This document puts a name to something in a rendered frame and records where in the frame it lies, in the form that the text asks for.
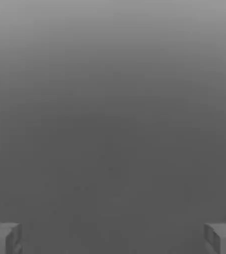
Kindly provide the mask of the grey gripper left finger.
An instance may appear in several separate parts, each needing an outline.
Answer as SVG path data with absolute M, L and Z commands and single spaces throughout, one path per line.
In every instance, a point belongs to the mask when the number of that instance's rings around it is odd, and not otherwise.
M 22 254 L 22 224 L 0 223 L 0 254 Z

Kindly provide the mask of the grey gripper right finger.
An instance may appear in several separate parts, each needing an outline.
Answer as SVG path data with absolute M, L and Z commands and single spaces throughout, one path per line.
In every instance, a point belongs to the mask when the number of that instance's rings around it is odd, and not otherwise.
M 226 223 L 204 224 L 207 254 L 226 254 Z

